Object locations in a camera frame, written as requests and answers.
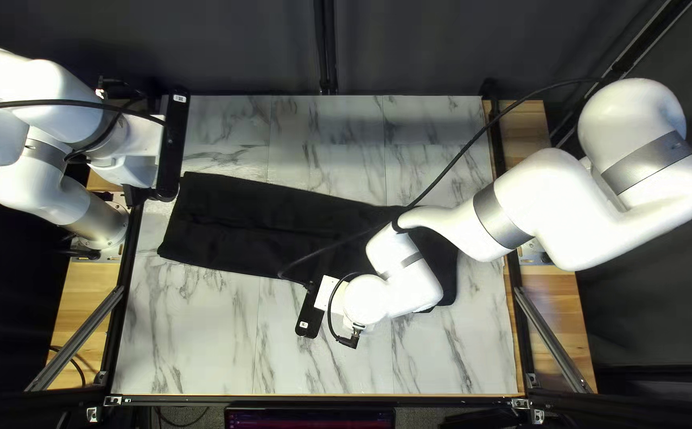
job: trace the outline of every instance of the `black pants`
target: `black pants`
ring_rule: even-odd
[[[180,263],[252,276],[276,278],[292,261],[365,229],[388,224],[404,211],[400,206],[374,206],[214,174],[188,172],[180,186],[158,254]],[[426,228],[409,234],[444,288],[438,305],[451,304],[456,297],[457,249]],[[315,298],[323,275],[341,278],[355,271],[374,273],[364,251],[371,236],[310,259],[286,276],[304,285]]]

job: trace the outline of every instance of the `dark backdrop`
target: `dark backdrop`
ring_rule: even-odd
[[[692,6],[630,77],[677,95],[692,145]],[[692,363],[692,221],[577,277],[595,363]]]
[[[339,0],[341,93],[514,96],[598,74],[663,0]],[[94,83],[316,93],[312,0],[0,0],[0,46]]]

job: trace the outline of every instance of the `black cable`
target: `black cable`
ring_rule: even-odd
[[[340,280],[338,280],[338,283],[335,283],[335,287],[333,287],[333,291],[330,294],[330,299],[328,299],[328,327],[330,328],[330,333],[333,335],[333,338],[338,343],[344,344],[346,346],[349,346],[351,348],[357,348],[357,345],[354,343],[353,336],[351,338],[346,338],[345,336],[340,336],[335,333],[335,330],[333,329],[333,313],[332,313],[332,307],[333,307],[333,298],[335,298],[335,292],[337,292],[338,288],[341,286],[343,282],[350,282],[357,276],[361,276],[364,274],[363,272],[351,272]]]
[[[551,85],[544,86],[544,87],[542,87],[542,88],[540,88],[540,89],[538,89],[538,90],[536,90],[536,91],[533,91],[533,92],[531,92],[531,93],[525,95],[524,97],[520,98],[520,99],[519,99],[518,101],[516,101],[515,103],[510,104],[507,108],[503,109],[502,112],[500,112],[497,116],[494,116],[494,117],[492,118],[492,121],[488,122],[486,125],[484,125],[483,127],[481,127],[481,129],[480,129],[477,133],[475,133],[475,135],[473,136],[473,138],[470,139],[470,141],[469,141],[465,146],[463,146],[463,148],[455,155],[455,157],[449,162],[449,164],[446,165],[446,167],[445,167],[444,170],[441,172],[441,174],[439,174],[439,175],[436,177],[436,179],[435,179],[434,181],[432,181],[431,184],[428,185],[427,188],[425,188],[425,190],[422,191],[422,192],[417,196],[416,199],[414,199],[411,203],[409,203],[409,204],[407,205],[407,209],[412,209],[412,208],[414,208],[414,207],[417,205],[417,203],[420,202],[420,200],[422,200],[426,195],[428,195],[428,192],[430,192],[430,191],[438,184],[438,182],[440,182],[441,179],[444,178],[444,176],[446,176],[446,173],[449,172],[449,170],[452,170],[452,167],[453,167],[454,164],[457,162],[457,160],[459,160],[460,158],[463,157],[463,155],[465,154],[465,152],[467,152],[467,150],[475,143],[475,141],[477,141],[477,140],[479,139],[479,137],[481,137],[481,136],[486,132],[486,130],[490,129],[490,127],[491,127],[492,125],[494,125],[494,124],[496,124],[497,122],[499,122],[499,120],[500,120],[503,116],[505,116],[508,112],[510,112],[510,111],[513,110],[514,108],[516,108],[516,107],[518,107],[519,105],[521,105],[523,102],[527,101],[528,99],[530,99],[531,97],[533,97],[534,95],[537,95],[537,94],[539,94],[539,93],[544,93],[545,91],[548,91],[548,90],[554,89],[554,88],[558,88],[558,87],[561,87],[561,86],[573,85],[573,84],[575,84],[575,83],[588,83],[588,82],[600,82],[600,80],[599,80],[599,79],[596,79],[596,78],[582,78],[582,79],[563,80],[563,81],[558,82],[558,83],[553,83],[553,84],[551,84]]]
[[[163,421],[165,421],[167,424],[170,424],[171,426],[174,426],[174,427],[188,427],[188,426],[191,426],[191,425],[199,422],[200,419],[202,419],[205,416],[205,414],[207,413],[207,410],[209,408],[210,407],[205,407],[205,410],[203,410],[203,413],[200,414],[200,416],[197,419],[190,421],[189,423],[185,423],[185,424],[176,424],[176,423],[170,421],[169,419],[165,418],[165,416],[163,416],[163,413],[160,412],[160,407],[155,407],[155,414],[157,414],[157,416],[158,416],[158,423],[160,424],[160,427],[163,426]]]
[[[58,346],[49,346],[49,350],[52,350],[55,353],[60,352],[60,348]],[[81,387],[86,387],[86,377],[83,375],[83,369],[81,369],[81,365],[79,365],[75,359],[70,358],[70,363],[73,364],[73,366],[76,367],[76,371],[78,371],[78,375],[81,375]]]
[[[533,92],[531,92],[531,93],[525,95],[524,97],[520,98],[518,101],[516,101],[516,102],[510,104],[507,108],[505,108],[504,110],[502,110],[502,112],[500,112],[497,116],[494,116],[494,117],[492,118],[492,120],[491,120],[490,122],[488,122],[486,125],[484,125],[477,133],[475,133],[475,135],[473,136],[473,138],[470,139],[470,141],[468,141],[468,143],[457,153],[457,155],[455,155],[455,158],[453,158],[453,159],[449,162],[449,164],[446,165],[446,167],[445,167],[444,170],[441,172],[441,174],[439,174],[439,175],[436,177],[436,179],[435,179],[434,181],[432,181],[431,184],[428,185],[427,188],[425,188],[425,190],[422,191],[422,192],[417,196],[416,199],[414,199],[411,203],[409,203],[409,204],[406,206],[407,210],[413,209],[413,208],[417,205],[417,203],[420,202],[420,200],[422,200],[422,199],[428,194],[428,192],[430,192],[430,191],[438,184],[438,182],[441,181],[442,178],[444,178],[444,176],[446,175],[446,173],[449,172],[449,170],[452,170],[452,167],[454,166],[454,164],[455,164],[460,158],[463,157],[463,155],[465,154],[465,152],[475,143],[475,141],[477,141],[477,140],[479,139],[479,137],[481,137],[481,136],[484,134],[484,132],[486,132],[486,130],[490,129],[491,126],[493,126],[494,124],[496,124],[497,122],[499,122],[499,120],[502,119],[502,117],[505,116],[508,112],[510,112],[510,111],[513,110],[514,108],[518,107],[519,105],[521,105],[523,102],[527,101],[528,99],[530,99],[530,98],[533,97],[534,95],[543,93],[543,92],[548,91],[548,90],[550,90],[550,89],[554,89],[554,88],[558,88],[558,87],[566,86],[566,85],[573,85],[573,84],[575,84],[575,83],[589,83],[589,82],[593,82],[593,83],[594,83],[594,82],[600,82],[600,81],[601,81],[601,79],[597,79],[597,78],[582,78],[582,79],[563,80],[563,81],[561,81],[561,82],[557,82],[557,83],[553,83],[553,84],[548,85],[548,86],[544,86],[544,87],[542,87],[542,88],[540,88],[540,89],[538,89],[538,90],[536,90],[536,91],[533,91]],[[314,252],[312,252],[312,253],[310,253],[310,254],[304,256],[304,257],[298,258],[298,259],[296,259],[295,261],[293,261],[293,262],[291,262],[290,264],[288,264],[287,266],[285,266],[284,268],[280,269],[280,270],[277,272],[277,277],[282,278],[283,280],[288,280],[288,281],[291,281],[291,282],[296,282],[296,283],[298,283],[298,284],[302,284],[304,287],[308,287],[307,285],[305,285],[305,284],[303,284],[303,283],[301,283],[301,282],[298,282],[298,281],[293,280],[293,279],[291,279],[291,278],[285,277],[284,274],[285,274],[286,272],[288,272],[291,268],[295,267],[296,265],[299,265],[300,263],[302,263],[302,262],[304,262],[304,261],[306,261],[306,260],[308,260],[308,259],[311,259],[311,258],[313,258],[313,257],[316,257],[317,255],[320,255],[320,254],[322,254],[322,253],[324,253],[324,252],[327,252],[328,250],[331,250],[331,249],[334,249],[334,248],[336,248],[336,247],[342,246],[343,244],[348,243],[348,242],[350,242],[350,241],[352,241],[352,240],[355,240],[355,239],[357,239],[357,238],[359,238],[359,237],[362,237],[363,235],[368,234],[368,233],[370,233],[370,232],[372,232],[372,231],[374,231],[374,230],[376,230],[376,229],[380,229],[380,228],[384,227],[385,225],[386,225],[386,224],[377,225],[377,226],[372,227],[372,228],[370,228],[370,229],[368,229],[368,230],[364,230],[364,231],[360,232],[359,234],[354,234],[354,235],[352,235],[352,236],[349,237],[349,238],[344,238],[343,240],[340,240],[340,241],[337,241],[337,242],[335,242],[335,243],[332,243],[332,244],[329,245],[329,246],[322,247],[322,248],[319,249],[319,250],[315,250]]]
[[[133,103],[138,102],[139,99],[133,99],[127,101],[125,104],[123,104],[122,108],[130,108]],[[112,121],[110,124],[108,124],[107,128],[101,133],[96,139],[94,139],[92,142],[84,144],[82,147],[78,149],[74,149],[73,151],[70,151],[67,155],[65,155],[65,158],[63,159],[65,162],[68,162],[71,158],[73,158],[76,155],[79,155],[84,152],[88,152],[95,147],[97,147],[100,143],[103,141],[107,140],[110,137],[110,134],[112,134],[112,131],[115,129],[115,125],[118,123],[118,120],[121,118],[122,112],[118,112],[115,114],[114,118],[112,118]]]

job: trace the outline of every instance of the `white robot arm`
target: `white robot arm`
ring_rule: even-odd
[[[692,219],[692,148],[684,137],[684,114],[671,91],[652,80],[621,80],[582,111],[586,158],[543,149],[459,207],[419,207],[397,224],[436,230],[479,261],[537,238],[557,267],[594,267]],[[407,234],[388,225],[366,252],[381,274],[346,285],[343,313],[355,329],[441,298]]]
[[[102,102],[62,66],[0,50],[0,102],[42,99]],[[125,236],[125,213],[66,177],[66,156],[100,140],[86,152],[98,174],[113,183],[149,188],[161,132],[146,120],[94,108],[0,109],[0,204],[71,230],[87,247],[117,246]]]

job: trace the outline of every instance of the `marble tile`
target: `marble tile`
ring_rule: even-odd
[[[386,203],[405,205],[441,173],[462,146],[386,145]],[[476,142],[421,201],[455,207],[492,181],[488,143]]]
[[[383,95],[382,101],[386,144],[465,144],[485,124],[481,97]]]
[[[195,97],[182,170],[405,204],[454,157],[455,136],[472,135],[462,123],[480,105],[477,98],[414,99]],[[393,109],[385,132],[384,102]],[[427,131],[433,127],[440,129]],[[465,201],[492,180],[489,165],[488,145],[476,143],[423,203]],[[516,391],[501,263],[461,257],[454,305],[378,324],[352,350],[324,324],[316,339],[295,335],[301,286],[160,258],[173,206],[148,201],[144,208],[113,392]],[[339,317],[333,322],[342,329]]]
[[[450,306],[392,320],[397,393],[518,392],[502,261],[460,254],[457,288]]]
[[[184,148],[182,174],[223,174],[264,182],[269,146],[233,143],[190,143]]]
[[[138,256],[112,392],[251,394],[258,292],[257,277]]]
[[[270,96],[196,96],[189,105],[182,172],[266,180]]]
[[[371,95],[273,97],[273,141],[383,144],[382,99]]]
[[[388,204],[407,204],[414,199],[460,148],[387,145]],[[421,204],[454,207],[491,180],[488,144],[475,143]],[[460,254],[457,278],[458,294],[451,306],[392,320],[396,392],[517,391],[502,261],[480,263]]]
[[[186,148],[193,143],[269,144],[271,97],[228,95],[192,97]]]
[[[390,324],[365,333],[356,350],[335,342],[326,321],[316,338],[297,336],[295,322],[305,294],[298,284],[261,279],[254,392],[393,393]],[[333,325],[347,334],[339,316],[333,316]]]
[[[383,145],[295,144],[273,137],[268,182],[385,205]]]

